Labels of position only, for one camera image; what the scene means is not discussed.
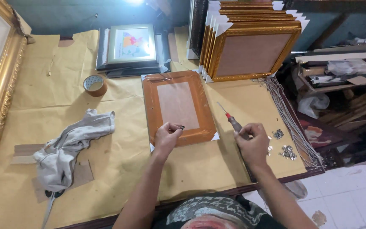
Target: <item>kraft paper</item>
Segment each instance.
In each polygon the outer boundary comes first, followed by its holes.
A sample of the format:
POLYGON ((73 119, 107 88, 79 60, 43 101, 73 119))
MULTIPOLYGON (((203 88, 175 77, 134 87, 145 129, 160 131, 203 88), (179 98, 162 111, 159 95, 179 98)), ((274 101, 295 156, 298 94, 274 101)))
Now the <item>kraft paper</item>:
MULTIPOLYGON (((33 191, 36 166, 10 164, 14 146, 56 138, 66 126, 79 121, 87 108, 114 111, 115 132, 92 140, 90 148, 80 152, 77 160, 89 160, 94 180, 56 199, 46 228, 118 214, 150 157, 141 77, 106 79, 106 94, 89 96, 82 82, 96 74, 98 31, 75 34, 74 44, 64 48, 57 47, 58 35, 34 37, 36 43, 25 50, 0 143, 0 228, 39 228, 48 204, 38 204, 33 191)), ((178 47, 185 47, 186 41, 187 34, 176 34, 178 47)), ((183 58, 185 52, 178 53, 182 61, 173 62, 172 70, 197 68, 183 58)), ((262 122, 269 133, 284 132, 280 140, 271 140, 273 151, 268 157, 278 178, 306 172, 300 158, 291 161, 277 155, 282 145, 295 147, 264 87, 250 80, 203 85, 220 140, 174 149, 162 173, 159 201, 250 183, 232 127, 216 101, 243 125, 262 122)))

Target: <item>white tile floor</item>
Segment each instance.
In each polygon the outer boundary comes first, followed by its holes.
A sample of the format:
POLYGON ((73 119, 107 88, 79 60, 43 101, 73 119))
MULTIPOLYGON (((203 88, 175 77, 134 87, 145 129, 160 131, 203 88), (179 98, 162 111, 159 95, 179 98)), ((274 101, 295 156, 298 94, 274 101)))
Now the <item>white tile floor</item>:
MULTIPOLYGON (((320 229, 366 229, 366 165, 333 169, 302 182, 308 196, 298 201, 299 206, 310 218, 316 211, 326 215, 320 229)), ((270 214, 257 191, 244 197, 270 214)))

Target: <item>white string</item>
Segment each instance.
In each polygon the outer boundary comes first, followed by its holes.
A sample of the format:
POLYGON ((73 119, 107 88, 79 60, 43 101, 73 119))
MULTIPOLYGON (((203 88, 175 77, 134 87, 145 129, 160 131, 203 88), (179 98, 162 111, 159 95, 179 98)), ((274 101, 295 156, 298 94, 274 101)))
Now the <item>white string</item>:
POLYGON ((306 149, 305 151, 308 154, 310 161, 300 156, 303 161, 309 167, 324 168, 325 166, 323 166, 321 163, 322 159, 320 154, 317 153, 313 149, 312 145, 303 137, 302 131, 299 129, 298 125, 295 123, 292 116, 290 115, 290 112, 287 109, 287 106, 285 105, 285 102, 283 101, 280 93, 280 91, 282 91, 282 95, 285 96, 285 94, 283 93, 283 87, 279 84, 276 77, 269 77, 266 79, 254 79, 252 81, 259 82, 259 84, 261 84, 270 92, 283 122, 289 129, 293 142, 296 143, 297 147, 306 149))

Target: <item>plastic bag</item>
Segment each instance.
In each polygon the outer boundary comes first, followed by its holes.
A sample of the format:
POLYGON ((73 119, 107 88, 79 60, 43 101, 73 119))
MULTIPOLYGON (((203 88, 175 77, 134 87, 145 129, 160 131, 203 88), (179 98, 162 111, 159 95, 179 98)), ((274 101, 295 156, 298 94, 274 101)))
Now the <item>plastic bag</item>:
POLYGON ((334 75, 366 73, 366 62, 362 59, 330 60, 327 69, 334 75))
POLYGON ((308 95, 303 97, 299 102, 299 107, 297 108, 297 111, 317 119, 318 114, 313 110, 313 108, 323 110, 326 109, 329 104, 330 99, 326 94, 316 93, 314 95, 308 95))

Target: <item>screwdriver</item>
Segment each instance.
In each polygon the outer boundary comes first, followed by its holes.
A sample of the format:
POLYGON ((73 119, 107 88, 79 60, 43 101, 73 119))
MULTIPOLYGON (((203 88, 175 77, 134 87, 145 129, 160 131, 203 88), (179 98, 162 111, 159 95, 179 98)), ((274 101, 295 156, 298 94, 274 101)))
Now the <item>screwdriver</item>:
MULTIPOLYGON (((231 125, 233 126, 234 130, 236 132, 240 132, 240 130, 242 129, 241 124, 239 124, 234 117, 232 117, 228 112, 225 111, 224 107, 221 106, 221 104, 219 102, 217 102, 218 105, 222 108, 222 110, 225 112, 225 116, 228 118, 228 122, 231 123, 231 125)), ((245 140, 250 140, 251 138, 249 137, 248 133, 243 133, 241 134, 241 137, 245 140)), ((247 173, 249 175, 249 178, 251 179, 252 183, 257 183, 257 179, 255 178, 255 176, 252 174, 251 170, 249 169, 247 163, 244 160, 244 157, 242 156, 241 153, 241 149, 238 147, 238 149, 240 150, 240 155, 241 155, 241 159, 243 160, 244 164, 245 164, 245 168, 247 170, 247 173)))

